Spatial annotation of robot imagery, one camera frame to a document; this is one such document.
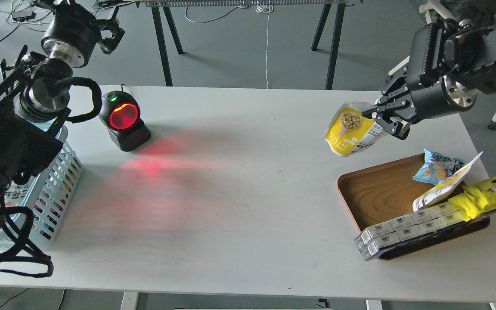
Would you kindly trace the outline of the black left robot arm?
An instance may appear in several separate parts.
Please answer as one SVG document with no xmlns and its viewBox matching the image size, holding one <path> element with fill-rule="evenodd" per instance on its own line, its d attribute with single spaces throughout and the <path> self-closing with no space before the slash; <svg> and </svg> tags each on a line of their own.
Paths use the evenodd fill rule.
<svg viewBox="0 0 496 310">
<path fill-rule="evenodd" d="M 124 30 L 119 26 L 119 5 L 108 19 L 98 19 L 74 0 L 38 0 L 35 6 L 53 14 L 41 41 L 43 53 L 28 52 L 24 45 L 15 63 L 0 63 L 0 263 L 34 263 L 46 266 L 30 277 L 49 277 L 54 266 L 29 238 L 34 213 L 26 206 L 6 207 L 10 184 L 26 184 L 51 167 L 63 142 L 57 133 L 65 122 L 91 120 L 102 110 L 102 91 L 95 81 L 73 76 L 85 67 L 99 45 L 111 54 Z"/>
</svg>

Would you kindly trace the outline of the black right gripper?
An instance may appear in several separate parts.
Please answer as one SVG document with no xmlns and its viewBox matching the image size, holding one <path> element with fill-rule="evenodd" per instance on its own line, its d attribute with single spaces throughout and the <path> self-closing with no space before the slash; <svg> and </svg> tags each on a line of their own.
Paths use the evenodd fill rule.
<svg viewBox="0 0 496 310">
<path fill-rule="evenodd" d="M 448 75 L 450 67 L 443 58 L 448 33 L 444 23 L 419 29 L 412 39 L 407 64 L 391 74 L 381 103 L 362 112 L 362 116 L 374 118 L 386 133 L 405 140 L 413 124 L 469 110 L 476 102 L 477 90 L 466 88 Z"/>
</svg>

